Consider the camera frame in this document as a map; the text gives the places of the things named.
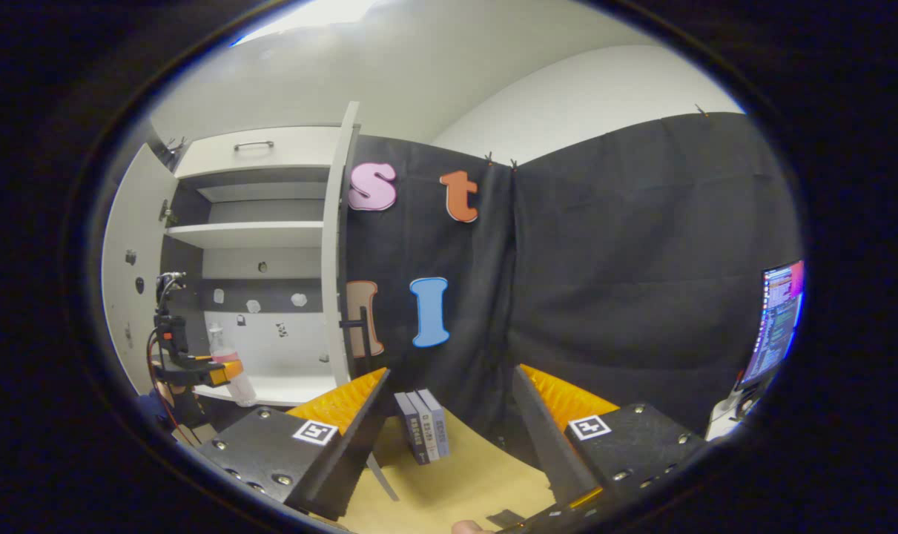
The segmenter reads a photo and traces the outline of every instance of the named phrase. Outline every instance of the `drawer handle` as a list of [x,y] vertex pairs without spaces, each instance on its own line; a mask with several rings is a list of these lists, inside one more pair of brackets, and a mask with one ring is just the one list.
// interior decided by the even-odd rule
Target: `drawer handle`
[[235,152],[238,152],[238,150],[241,149],[242,146],[248,146],[248,145],[267,145],[267,146],[269,146],[270,148],[273,148],[273,147],[274,147],[274,142],[273,142],[273,141],[239,142],[238,145],[235,145],[235,146],[234,146],[234,151],[235,151]]

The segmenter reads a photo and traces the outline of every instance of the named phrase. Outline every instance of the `blue letter i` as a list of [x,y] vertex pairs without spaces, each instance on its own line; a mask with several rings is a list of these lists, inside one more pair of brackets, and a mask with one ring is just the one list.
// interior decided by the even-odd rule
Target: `blue letter i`
[[449,287],[445,278],[416,278],[409,284],[419,310],[419,335],[412,338],[416,347],[432,347],[445,343],[449,333],[442,325],[442,293]]

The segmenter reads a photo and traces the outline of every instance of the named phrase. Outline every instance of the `computer monitor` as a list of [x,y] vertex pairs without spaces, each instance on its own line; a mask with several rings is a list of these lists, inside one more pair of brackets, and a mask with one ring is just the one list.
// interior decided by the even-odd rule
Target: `computer monitor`
[[794,339],[805,290],[805,263],[796,261],[762,273],[762,315],[755,348],[736,391],[769,378],[778,368]]

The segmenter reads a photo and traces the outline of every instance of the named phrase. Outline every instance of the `red cable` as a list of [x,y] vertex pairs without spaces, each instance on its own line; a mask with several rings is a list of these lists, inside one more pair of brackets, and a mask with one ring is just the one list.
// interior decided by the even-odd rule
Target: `red cable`
[[[155,343],[157,342],[157,339],[151,342],[149,348],[146,349],[146,362],[149,364],[149,376],[151,378],[151,382],[153,382],[153,388],[155,388],[155,393],[158,395],[159,402],[162,403],[162,408],[164,408],[165,412],[168,413],[168,418],[171,419],[171,423],[175,426],[175,429],[178,430],[178,433],[182,434],[182,437],[185,439],[185,442],[188,443],[188,445],[194,446],[194,444],[191,443],[191,440],[188,439],[188,436],[178,428],[178,421],[175,421],[175,416],[172,415],[171,410],[168,409],[168,402],[162,396],[162,393],[158,391],[158,384],[155,380],[155,369],[153,369],[153,364],[151,364],[151,348],[153,348],[155,346]],[[171,386],[168,386],[168,393],[170,393],[171,395]]]

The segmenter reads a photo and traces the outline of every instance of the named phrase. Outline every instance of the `book spine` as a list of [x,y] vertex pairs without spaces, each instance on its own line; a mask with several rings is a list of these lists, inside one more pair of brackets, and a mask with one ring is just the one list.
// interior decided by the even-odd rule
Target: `book spine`
[[406,429],[408,430],[410,444],[412,445],[412,456],[415,456],[415,463],[424,466],[429,463],[429,452],[426,449],[426,442],[422,437],[422,423],[419,420],[418,413],[406,415]]
[[449,455],[449,433],[446,430],[445,410],[439,408],[432,412],[432,422],[435,423],[435,443],[439,458],[444,458]]
[[422,412],[419,415],[422,420],[422,436],[426,441],[426,452],[429,453],[429,460],[435,462],[439,459],[438,444],[435,443],[435,425],[432,425],[432,413]]

